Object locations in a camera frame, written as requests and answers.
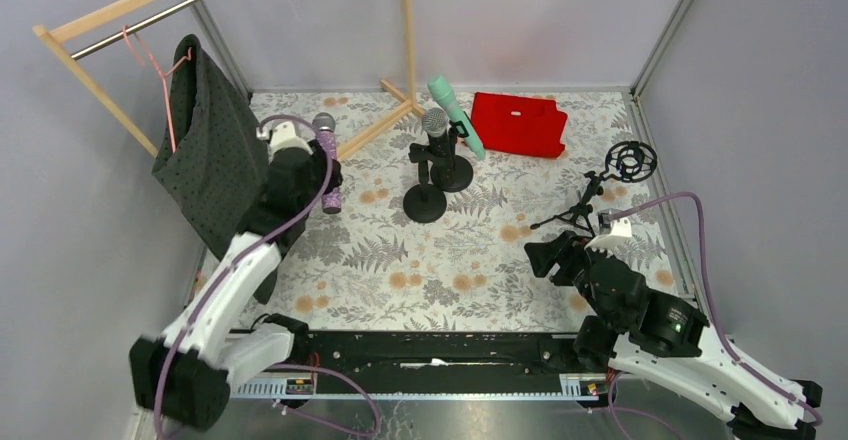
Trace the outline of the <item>black glitter microphone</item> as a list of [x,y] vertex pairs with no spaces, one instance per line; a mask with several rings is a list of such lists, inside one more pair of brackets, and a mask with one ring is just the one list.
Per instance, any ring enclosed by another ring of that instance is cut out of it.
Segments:
[[435,173],[442,186],[450,185],[455,179],[454,156],[451,152],[449,118],[441,108],[430,108],[421,118],[422,129],[428,136],[429,152],[439,158],[434,164]]

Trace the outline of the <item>purple glitter microphone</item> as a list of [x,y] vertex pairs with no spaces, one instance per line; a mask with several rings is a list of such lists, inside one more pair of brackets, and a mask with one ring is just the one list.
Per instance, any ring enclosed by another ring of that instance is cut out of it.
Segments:
[[331,169],[330,183],[322,196],[322,210],[326,214],[338,214],[342,210],[342,195],[340,186],[342,184],[341,166],[337,160],[336,121],[334,117],[326,112],[318,113],[312,126],[315,130],[315,139],[320,145],[322,158],[329,162]]

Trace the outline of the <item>black round-base mic stand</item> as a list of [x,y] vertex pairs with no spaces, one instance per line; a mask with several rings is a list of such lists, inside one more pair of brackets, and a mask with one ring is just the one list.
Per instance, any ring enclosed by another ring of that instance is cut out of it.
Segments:
[[458,132],[449,127],[440,137],[428,136],[431,161],[430,177],[434,185],[444,192],[456,193],[466,189],[473,180],[470,162],[456,153]]

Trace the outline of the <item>black tripod shock-mount stand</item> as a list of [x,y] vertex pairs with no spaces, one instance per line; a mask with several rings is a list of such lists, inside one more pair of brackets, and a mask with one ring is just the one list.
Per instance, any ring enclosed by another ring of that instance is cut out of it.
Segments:
[[594,211],[591,201],[604,193],[603,183],[607,180],[625,184],[639,183],[649,179],[657,167],[658,155],[651,145],[637,140],[616,143],[608,150],[602,171],[592,170],[583,174],[588,184],[579,200],[564,212],[531,224],[530,229],[537,230],[545,224],[558,220],[594,235],[590,220],[590,214]]

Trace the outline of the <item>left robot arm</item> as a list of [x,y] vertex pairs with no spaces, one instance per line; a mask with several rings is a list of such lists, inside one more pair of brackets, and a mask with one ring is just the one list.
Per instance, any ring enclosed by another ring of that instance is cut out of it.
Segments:
[[212,280],[157,338],[140,337],[130,348],[139,407],[206,431],[233,390],[292,353],[288,327],[262,327],[233,344],[226,338],[303,234],[321,196],[339,182],[331,156],[316,140],[274,151]]

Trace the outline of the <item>mint green microphone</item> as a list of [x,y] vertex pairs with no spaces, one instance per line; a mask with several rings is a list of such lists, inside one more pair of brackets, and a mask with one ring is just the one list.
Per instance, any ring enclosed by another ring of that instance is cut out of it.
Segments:
[[470,117],[462,109],[456,93],[443,75],[435,75],[427,82],[432,99],[445,111],[468,148],[479,160],[486,159],[486,149],[476,132]]

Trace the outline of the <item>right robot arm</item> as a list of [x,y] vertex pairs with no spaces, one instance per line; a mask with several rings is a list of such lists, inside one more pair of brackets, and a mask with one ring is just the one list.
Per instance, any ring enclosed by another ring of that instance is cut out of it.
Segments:
[[575,288],[591,307],[573,343],[588,369],[649,380],[724,421],[737,439],[815,438],[804,417],[821,402],[817,383],[768,371],[721,340],[701,310],[649,287],[587,237],[566,231],[524,250],[535,277]]

